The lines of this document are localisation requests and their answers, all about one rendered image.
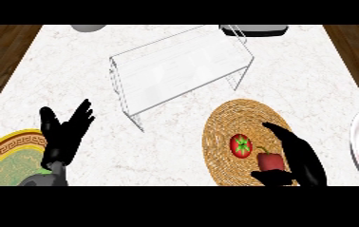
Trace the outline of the dark grey appliance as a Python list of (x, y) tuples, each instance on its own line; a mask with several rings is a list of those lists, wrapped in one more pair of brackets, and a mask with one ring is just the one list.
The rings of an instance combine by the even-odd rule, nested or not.
[(285, 34), (288, 25), (220, 25), (218, 28), (229, 36), (270, 37)]

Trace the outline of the red bell pepper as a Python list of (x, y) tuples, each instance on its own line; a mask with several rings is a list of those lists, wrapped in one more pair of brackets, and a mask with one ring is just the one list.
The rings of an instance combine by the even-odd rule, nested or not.
[(270, 153), (264, 147), (260, 146), (263, 150), (257, 155), (258, 167), (261, 171), (269, 170), (285, 170), (283, 158), (279, 154)]

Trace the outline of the yellow and green patterned plate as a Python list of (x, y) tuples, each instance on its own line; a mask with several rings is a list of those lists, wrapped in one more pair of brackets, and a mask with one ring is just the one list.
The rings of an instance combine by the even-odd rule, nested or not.
[(35, 174), (49, 174), (41, 168), (46, 139), (38, 129), (22, 129), (0, 138), (0, 186), (15, 186)]

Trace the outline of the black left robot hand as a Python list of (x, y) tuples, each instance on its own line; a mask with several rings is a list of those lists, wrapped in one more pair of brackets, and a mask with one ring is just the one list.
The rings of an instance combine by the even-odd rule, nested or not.
[(50, 164), (57, 161), (68, 166), (72, 162), (81, 139), (94, 120), (91, 103), (84, 100), (69, 119), (59, 123), (53, 110), (44, 106), (40, 109), (41, 134), (46, 138), (46, 148), (41, 158), (41, 167), (49, 170)]

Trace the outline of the round woven wicker placemat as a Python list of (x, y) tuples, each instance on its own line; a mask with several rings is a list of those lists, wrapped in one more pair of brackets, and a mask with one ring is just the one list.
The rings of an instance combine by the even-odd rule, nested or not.
[(263, 186), (251, 177), (251, 172), (260, 170), (258, 154), (277, 154), (283, 170), (289, 171), (282, 143), (263, 123), (289, 130), (275, 110), (246, 99), (224, 102), (208, 116), (202, 151), (210, 175), (220, 186)]

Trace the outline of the red tomato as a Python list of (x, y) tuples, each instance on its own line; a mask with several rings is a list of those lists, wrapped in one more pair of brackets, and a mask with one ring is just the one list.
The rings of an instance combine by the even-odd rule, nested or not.
[(249, 138), (242, 134), (235, 134), (230, 138), (230, 150), (233, 155), (245, 159), (252, 152), (252, 143)]

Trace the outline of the grey round bowl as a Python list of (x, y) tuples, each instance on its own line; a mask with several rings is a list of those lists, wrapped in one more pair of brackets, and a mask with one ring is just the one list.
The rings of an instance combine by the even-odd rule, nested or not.
[(72, 29), (78, 32), (94, 32), (100, 30), (106, 25), (71, 25)]

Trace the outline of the white plate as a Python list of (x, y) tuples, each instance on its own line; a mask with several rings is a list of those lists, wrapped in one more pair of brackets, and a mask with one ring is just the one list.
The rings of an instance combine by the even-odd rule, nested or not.
[(354, 168), (359, 171), (359, 112), (353, 117), (348, 130), (350, 156)]

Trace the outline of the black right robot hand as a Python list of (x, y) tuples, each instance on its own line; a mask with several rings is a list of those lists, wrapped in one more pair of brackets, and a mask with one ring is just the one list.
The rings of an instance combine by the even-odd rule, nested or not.
[(273, 169), (267, 171), (252, 171), (251, 177), (264, 186), (291, 185), (295, 180), (304, 187), (323, 187), (326, 185), (326, 175), (317, 154), (309, 143), (300, 139), (282, 126), (273, 123), (263, 123), (282, 142), (282, 148), (289, 165), (289, 172)]

